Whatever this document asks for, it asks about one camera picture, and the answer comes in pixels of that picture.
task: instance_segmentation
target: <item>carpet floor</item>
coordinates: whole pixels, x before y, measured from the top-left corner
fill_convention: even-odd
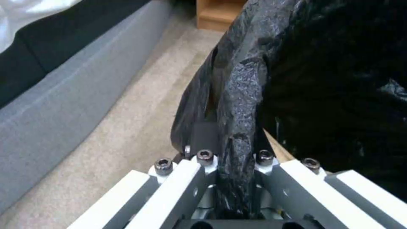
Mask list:
[[[195,28],[178,4],[143,69],[93,133],[0,217],[0,228],[66,228],[130,170],[174,157],[170,130],[182,93],[222,33]]]

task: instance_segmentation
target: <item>screw hole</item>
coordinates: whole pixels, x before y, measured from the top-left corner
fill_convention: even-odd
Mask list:
[[[282,226],[282,229],[304,229],[304,227],[296,222],[287,222]]]
[[[199,221],[192,225],[191,229],[213,229],[213,227],[207,222]]]
[[[309,159],[309,158],[304,159],[304,162],[305,162],[305,164],[308,164],[308,165],[311,165],[311,166],[316,166],[317,165],[317,162],[315,160]]]
[[[273,156],[270,151],[268,150],[260,150],[259,152],[262,156],[270,157]]]
[[[196,197],[198,195],[198,188],[196,187],[195,189],[194,189],[194,197]]]
[[[209,152],[208,151],[201,151],[201,155],[202,156],[209,156]]]
[[[167,165],[168,164],[168,160],[167,159],[161,159],[158,161],[159,165]]]

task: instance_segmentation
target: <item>black plastic bag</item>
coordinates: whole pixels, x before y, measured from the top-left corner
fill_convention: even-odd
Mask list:
[[[268,130],[295,157],[354,169],[406,199],[407,2],[249,0],[185,90],[182,151],[216,111],[217,210],[255,218],[253,153]]]

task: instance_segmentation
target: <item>metal plate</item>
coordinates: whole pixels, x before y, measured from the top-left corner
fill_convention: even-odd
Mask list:
[[[274,206],[292,219],[309,214],[326,228],[383,228],[297,160],[275,165],[270,175],[256,172]]]
[[[407,204],[350,170],[325,181],[386,228],[407,227]]]
[[[155,177],[132,170],[68,229],[123,228],[157,188]]]
[[[182,160],[126,229],[172,228],[190,218],[207,188],[204,168]]]
[[[174,229],[321,229],[307,220],[181,220]]]

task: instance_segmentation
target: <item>gray sofa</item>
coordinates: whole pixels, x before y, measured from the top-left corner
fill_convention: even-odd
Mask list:
[[[94,130],[146,62],[172,7],[148,2],[0,110],[0,214]]]

